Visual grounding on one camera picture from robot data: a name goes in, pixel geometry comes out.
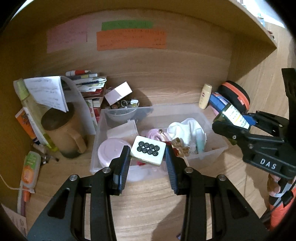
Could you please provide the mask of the right hand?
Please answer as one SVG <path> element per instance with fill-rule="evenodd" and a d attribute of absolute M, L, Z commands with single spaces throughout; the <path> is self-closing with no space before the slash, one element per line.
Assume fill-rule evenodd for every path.
<path fill-rule="evenodd" d="M 278 184 L 280 177 L 275 176 L 273 174 L 268 175 L 267 181 L 267 191 L 270 196 L 275 197 L 278 193 L 280 193 L 281 187 Z"/>

